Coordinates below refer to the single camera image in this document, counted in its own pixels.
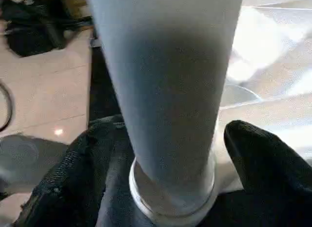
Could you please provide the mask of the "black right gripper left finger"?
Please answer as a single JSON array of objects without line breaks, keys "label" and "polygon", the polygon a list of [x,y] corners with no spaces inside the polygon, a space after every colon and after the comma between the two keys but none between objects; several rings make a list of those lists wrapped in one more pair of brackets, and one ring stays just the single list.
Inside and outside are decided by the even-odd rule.
[{"label": "black right gripper left finger", "polygon": [[33,189],[17,227],[129,227],[134,154],[120,115],[96,120]]}]

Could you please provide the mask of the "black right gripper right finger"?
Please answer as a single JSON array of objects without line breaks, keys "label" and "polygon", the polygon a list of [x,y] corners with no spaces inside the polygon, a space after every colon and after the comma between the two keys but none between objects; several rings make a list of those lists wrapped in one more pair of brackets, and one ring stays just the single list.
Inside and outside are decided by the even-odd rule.
[{"label": "black right gripper right finger", "polygon": [[224,143],[244,190],[277,204],[279,227],[312,225],[312,167],[278,136],[234,120]]}]

